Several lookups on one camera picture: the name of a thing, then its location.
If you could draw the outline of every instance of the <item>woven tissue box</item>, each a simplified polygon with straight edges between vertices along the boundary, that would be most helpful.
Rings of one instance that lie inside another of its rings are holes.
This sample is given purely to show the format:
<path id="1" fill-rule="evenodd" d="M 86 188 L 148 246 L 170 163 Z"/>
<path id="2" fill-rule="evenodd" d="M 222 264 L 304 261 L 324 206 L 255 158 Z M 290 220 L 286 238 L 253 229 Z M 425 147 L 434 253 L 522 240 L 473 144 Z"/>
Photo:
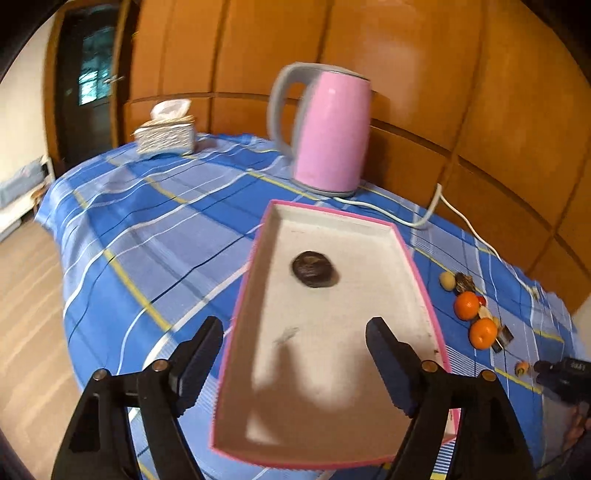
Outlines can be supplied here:
<path id="1" fill-rule="evenodd" d="M 167 100 L 152 109 L 152 120 L 134 132 L 140 158 L 146 159 L 161 153 L 193 153 L 195 119 L 187 115 L 190 105 L 188 99 Z"/>

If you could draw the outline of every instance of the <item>white power cord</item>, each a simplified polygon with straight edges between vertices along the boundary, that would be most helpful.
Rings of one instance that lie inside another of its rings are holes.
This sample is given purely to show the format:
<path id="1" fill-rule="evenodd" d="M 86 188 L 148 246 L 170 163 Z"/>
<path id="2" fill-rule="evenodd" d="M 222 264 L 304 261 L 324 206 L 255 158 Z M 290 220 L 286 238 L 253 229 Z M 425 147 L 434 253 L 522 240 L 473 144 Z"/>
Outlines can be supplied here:
<path id="1" fill-rule="evenodd" d="M 483 244 L 485 245 L 491 252 L 493 252 L 495 254 L 495 256 L 499 259 L 499 261 L 501 263 L 503 263 L 504 266 L 507 267 L 507 269 L 513 274 L 513 276 L 515 277 L 515 279 L 520 283 L 520 285 L 525 288 L 525 290 L 527 292 L 529 292 L 532 296 L 534 296 L 534 298 L 538 298 L 538 292 L 537 289 L 535 287 L 530 287 L 528 285 L 526 285 L 517 275 L 517 272 L 515 272 L 515 270 L 513 269 L 513 267 L 511 265 L 509 265 L 507 262 L 505 262 L 501 256 L 499 255 L 499 253 L 495 250 L 495 248 L 489 244 L 488 242 L 486 242 L 480 235 L 478 235 L 478 233 L 476 232 L 476 230 L 474 230 L 474 227 L 472 226 L 472 224 L 468 221 L 468 219 L 466 218 L 466 216 L 460 212 L 458 209 L 456 209 L 451 203 L 449 203 L 447 201 L 447 199 L 443 196 L 442 191 L 442 186 L 441 184 L 437 184 L 437 188 L 435 189 L 435 195 L 433 195 L 433 199 L 431 200 L 431 203 L 429 204 L 429 208 L 427 209 L 427 213 L 425 213 L 425 215 L 418 221 L 411 223 L 411 222 L 407 222 L 406 220 L 402 220 L 401 218 L 398 218 L 397 216 L 393 215 L 390 212 L 387 212 L 386 210 L 372 205 L 371 203 L 366 203 L 366 202 L 358 202 L 356 200 L 346 200 L 346 199 L 342 199 L 342 198 L 338 198 L 338 197 L 333 197 L 333 200 L 336 200 L 337 202 L 341 202 L 341 203 L 346 203 L 347 205 L 356 205 L 356 206 L 360 206 L 360 207 L 367 207 L 367 208 L 371 208 L 372 210 L 377 210 L 378 212 L 382 213 L 383 215 L 391 218 L 392 220 L 394 220 L 395 222 L 401 223 L 403 225 L 409 226 L 410 228 L 419 228 L 423 225 L 425 225 L 429 219 L 431 218 L 431 215 L 433 215 L 433 212 L 435 211 L 435 208 L 437 207 L 437 204 L 439 203 L 439 200 L 441 199 L 443 201 L 443 203 L 445 203 L 445 205 L 447 205 L 447 207 L 454 212 L 457 216 L 459 216 L 462 220 L 464 220 L 464 222 L 466 222 L 467 226 L 470 228 L 470 230 L 472 231 L 472 233 L 474 234 L 474 236 Z"/>
<path id="2" fill-rule="evenodd" d="M 342 199 L 342 198 L 338 198 L 338 197 L 333 197 L 333 200 L 336 200 L 337 202 L 341 202 L 341 203 L 346 203 L 347 205 L 357 205 L 360 207 L 371 208 L 373 210 L 377 210 L 380 213 L 383 213 L 385 216 L 390 217 L 392 220 L 394 220 L 398 223 L 409 226 L 410 228 L 418 228 L 420 226 L 425 225 L 425 223 L 427 223 L 429 221 L 429 219 L 431 218 L 431 215 L 433 215 L 433 212 L 435 211 L 435 207 L 439 203 L 439 198 L 442 197 L 441 188 L 442 188 L 441 185 L 437 184 L 437 188 L 435 189 L 435 195 L 433 195 L 433 199 L 431 200 L 431 204 L 429 205 L 429 208 L 427 209 L 427 213 L 425 213 L 425 216 L 423 218 L 421 218 L 418 222 L 414 222 L 414 223 L 407 222 L 406 220 L 402 220 L 401 218 L 398 218 L 397 216 L 392 215 L 392 213 L 387 212 L 386 210 L 381 209 L 380 207 L 372 205 L 371 203 L 357 202 L 356 200 L 346 200 L 346 199 Z"/>

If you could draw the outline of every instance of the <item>person's hand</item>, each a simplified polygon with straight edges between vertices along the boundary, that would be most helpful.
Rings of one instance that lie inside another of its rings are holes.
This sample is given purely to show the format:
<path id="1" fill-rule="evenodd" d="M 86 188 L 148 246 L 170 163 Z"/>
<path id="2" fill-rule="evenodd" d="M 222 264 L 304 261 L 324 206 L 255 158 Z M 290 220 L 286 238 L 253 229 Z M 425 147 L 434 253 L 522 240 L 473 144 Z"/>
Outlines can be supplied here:
<path id="1" fill-rule="evenodd" d="M 583 433 L 591 430 L 591 418 L 585 419 L 579 413 L 578 406 L 571 408 L 570 412 L 570 428 L 564 434 L 564 443 L 562 445 L 563 452 L 566 452 L 567 450 L 570 450 L 572 447 L 574 447 L 579 439 L 583 436 Z"/>

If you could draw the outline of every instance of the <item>small fruit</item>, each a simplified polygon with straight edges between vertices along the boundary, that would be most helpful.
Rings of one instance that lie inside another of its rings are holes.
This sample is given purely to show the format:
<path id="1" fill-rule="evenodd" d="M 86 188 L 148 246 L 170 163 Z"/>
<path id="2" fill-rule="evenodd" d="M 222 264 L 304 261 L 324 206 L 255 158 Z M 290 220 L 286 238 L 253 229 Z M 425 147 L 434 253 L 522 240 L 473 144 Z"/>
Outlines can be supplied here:
<path id="1" fill-rule="evenodd" d="M 468 336 L 474 348 L 486 350 L 494 343 L 496 334 L 495 322 L 491 319 L 479 319 L 472 323 Z"/>
<path id="2" fill-rule="evenodd" d="M 481 319 L 492 318 L 492 313 L 485 306 L 480 305 L 480 307 L 478 308 L 478 318 L 481 318 Z"/>
<path id="3" fill-rule="evenodd" d="M 453 303 L 453 311 L 456 312 L 460 320 L 472 320 L 477 314 L 480 304 L 476 298 L 476 294 L 471 291 L 460 293 L 456 301 Z"/>
<path id="4" fill-rule="evenodd" d="M 529 371 L 530 365 L 528 362 L 522 360 L 521 362 L 517 362 L 515 364 L 515 375 L 517 375 L 518 377 L 521 377 L 522 375 L 529 373 Z"/>
<path id="5" fill-rule="evenodd" d="M 449 273 L 448 271 L 442 272 L 442 274 L 439 275 L 439 283 L 444 290 L 452 291 L 454 288 L 456 288 L 456 277 L 454 277 L 453 274 Z"/>

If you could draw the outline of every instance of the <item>wooden wall panel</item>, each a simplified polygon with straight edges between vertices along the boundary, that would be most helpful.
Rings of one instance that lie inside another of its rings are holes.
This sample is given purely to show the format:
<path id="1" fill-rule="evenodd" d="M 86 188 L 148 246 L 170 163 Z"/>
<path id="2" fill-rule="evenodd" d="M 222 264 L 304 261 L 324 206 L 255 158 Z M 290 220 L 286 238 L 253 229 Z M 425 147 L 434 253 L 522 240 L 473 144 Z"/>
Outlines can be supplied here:
<path id="1" fill-rule="evenodd" d="M 372 127 L 363 178 L 427 206 L 445 162 L 445 157 L 428 148 Z"/>
<path id="2" fill-rule="evenodd" d="M 164 99 L 142 100 L 140 102 L 128 102 L 125 106 L 125 134 L 128 141 L 134 140 L 133 133 L 144 122 L 150 120 L 152 107 Z M 190 98 L 191 107 L 189 115 L 195 117 L 195 129 L 198 132 L 207 132 L 209 119 L 209 106 L 211 98 Z"/>
<path id="3" fill-rule="evenodd" d="M 164 43 L 164 95 L 210 91 L 222 5 L 223 0 L 176 0 Z"/>
<path id="4" fill-rule="evenodd" d="M 214 98 L 211 131 L 214 134 L 267 135 L 267 102 L 250 98 Z M 281 132 L 286 142 L 291 141 L 291 130 L 296 106 L 287 104 L 281 118 Z"/>
<path id="5" fill-rule="evenodd" d="M 591 271 L 591 158 L 587 159 L 583 177 L 558 234 Z"/>
<path id="6" fill-rule="evenodd" d="M 322 62 L 371 79 L 373 116 L 448 150 L 467 108 L 480 0 L 336 0 Z"/>
<path id="7" fill-rule="evenodd" d="M 131 100 L 159 94 L 164 39 L 174 1 L 142 1 L 129 80 Z"/>
<path id="8" fill-rule="evenodd" d="M 269 95 L 282 67 L 315 62 L 326 11 L 327 0 L 230 0 L 215 91 Z"/>
<path id="9" fill-rule="evenodd" d="M 555 225 L 591 132 L 591 89 L 523 3 L 488 5 L 483 69 L 458 153 Z"/>
<path id="10" fill-rule="evenodd" d="M 570 313 L 577 311 L 591 291 L 588 274 L 556 240 L 551 241 L 530 276 L 545 290 L 556 292 Z"/>
<path id="11" fill-rule="evenodd" d="M 534 264 L 550 236 L 550 231 L 521 202 L 463 165 L 454 167 L 444 195 L 484 240 L 524 271 Z M 436 213 L 469 231 L 447 206 L 440 205 Z"/>

